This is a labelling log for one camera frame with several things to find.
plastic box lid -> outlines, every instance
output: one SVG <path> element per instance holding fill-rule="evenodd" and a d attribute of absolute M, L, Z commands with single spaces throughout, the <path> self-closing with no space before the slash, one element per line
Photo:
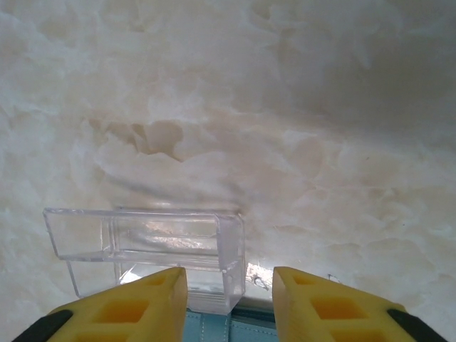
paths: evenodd
<path fill-rule="evenodd" d="M 46 208 L 43 215 L 80 298 L 172 266 L 187 270 L 193 311 L 228 314 L 245 292 L 236 213 Z"/>

white fluffy surface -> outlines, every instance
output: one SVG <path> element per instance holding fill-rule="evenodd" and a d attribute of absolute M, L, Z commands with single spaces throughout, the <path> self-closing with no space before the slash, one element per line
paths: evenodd
<path fill-rule="evenodd" d="M 253 265 L 454 338 L 455 23 L 451 0 L 0 1 L 0 339 L 74 299 L 41 210 L 119 204 L 238 207 Z"/>

blue object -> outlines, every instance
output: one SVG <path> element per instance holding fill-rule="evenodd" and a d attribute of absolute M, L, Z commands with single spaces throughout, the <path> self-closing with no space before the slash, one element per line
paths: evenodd
<path fill-rule="evenodd" d="M 187 312 L 183 342 L 279 342 L 272 313 L 235 310 L 228 316 Z"/>

transparent plastic container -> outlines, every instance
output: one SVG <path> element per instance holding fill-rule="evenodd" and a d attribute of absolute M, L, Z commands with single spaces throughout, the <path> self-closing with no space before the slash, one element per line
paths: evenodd
<path fill-rule="evenodd" d="M 43 215 L 81 298 L 172 266 L 187 270 L 193 311 L 228 314 L 244 294 L 244 228 L 235 213 L 46 208 Z"/>

yellow foam pad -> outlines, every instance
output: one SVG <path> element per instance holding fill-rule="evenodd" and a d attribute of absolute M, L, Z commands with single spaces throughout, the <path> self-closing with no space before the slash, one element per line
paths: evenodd
<path fill-rule="evenodd" d="M 180 342 L 186 308 L 185 269 L 167 269 L 53 310 L 73 316 L 49 342 Z"/>
<path fill-rule="evenodd" d="M 281 342 L 413 342 L 388 315 L 404 307 L 289 267 L 276 267 L 272 285 Z"/>

